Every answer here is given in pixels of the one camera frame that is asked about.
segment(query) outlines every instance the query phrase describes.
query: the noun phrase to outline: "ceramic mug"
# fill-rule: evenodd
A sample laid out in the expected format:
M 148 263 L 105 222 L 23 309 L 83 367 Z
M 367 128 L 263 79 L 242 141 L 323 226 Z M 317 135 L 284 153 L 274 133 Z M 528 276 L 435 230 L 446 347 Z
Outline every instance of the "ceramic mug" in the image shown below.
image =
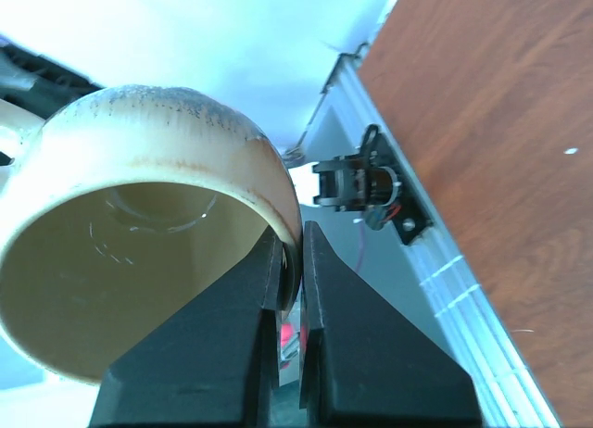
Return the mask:
M 242 259 L 302 226 L 278 154 L 246 116 L 186 88 L 108 88 L 47 122 L 0 101 L 19 155 L 0 185 L 0 323 L 37 364 L 87 383 Z

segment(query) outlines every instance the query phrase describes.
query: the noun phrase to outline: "screw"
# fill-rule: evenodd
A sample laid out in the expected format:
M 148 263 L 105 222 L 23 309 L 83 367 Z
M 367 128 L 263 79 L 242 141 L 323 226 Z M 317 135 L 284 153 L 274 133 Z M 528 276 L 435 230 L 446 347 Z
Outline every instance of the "screw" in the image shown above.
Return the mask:
M 413 231 L 416 227 L 416 223 L 412 218 L 406 218 L 402 223 L 401 226 L 403 227 L 404 231 L 410 232 Z

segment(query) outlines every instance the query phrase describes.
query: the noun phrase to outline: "red wire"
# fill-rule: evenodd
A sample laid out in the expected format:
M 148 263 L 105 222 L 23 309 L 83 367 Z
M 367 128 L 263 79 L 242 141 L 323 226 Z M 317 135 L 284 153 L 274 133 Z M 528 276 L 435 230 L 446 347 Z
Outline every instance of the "red wire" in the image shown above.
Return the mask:
M 389 215 L 387 215 L 387 217 L 383 220 L 383 222 L 388 222 L 389 220 L 392 220 L 401 210 L 401 205 L 397 205 L 395 207 L 393 207 L 393 205 L 392 205 L 391 208 L 393 210 L 391 210 L 391 213 Z

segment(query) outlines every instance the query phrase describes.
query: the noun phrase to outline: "wire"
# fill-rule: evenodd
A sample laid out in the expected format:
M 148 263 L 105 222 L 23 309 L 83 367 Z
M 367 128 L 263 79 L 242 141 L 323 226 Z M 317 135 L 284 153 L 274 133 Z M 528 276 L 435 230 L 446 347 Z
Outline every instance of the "wire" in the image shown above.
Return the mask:
M 356 262 L 356 267 L 354 268 L 354 272 L 357 275 L 360 272 L 360 268 L 362 267 L 362 261 L 364 260 L 364 251 L 367 245 L 366 241 L 366 234 L 364 232 L 364 218 L 362 217 L 362 212 L 360 213 L 360 220 L 359 220 L 359 259 Z
M 383 222 L 388 222 L 389 220 L 392 220 L 393 218 L 395 218 L 395 216 L 401 210 L 401 205 L 400 204 L 398 204 L 395 207 L 394 207 L 394 205 L 395 205 L 395 203 L 391 205 L 391 207 L 390 207 L 391 212 L 389 213 L 389 215 L 387 215 L 387 217 L 383 220 Z

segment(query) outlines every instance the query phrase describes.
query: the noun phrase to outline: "wooden surface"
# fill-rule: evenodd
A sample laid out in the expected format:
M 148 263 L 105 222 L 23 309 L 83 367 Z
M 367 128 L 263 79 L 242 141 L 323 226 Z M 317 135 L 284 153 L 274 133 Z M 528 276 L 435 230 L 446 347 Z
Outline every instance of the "wooden surface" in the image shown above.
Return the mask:
M 593 0 L 399 0 L 360 77 L 562 421 L 591 426 Z

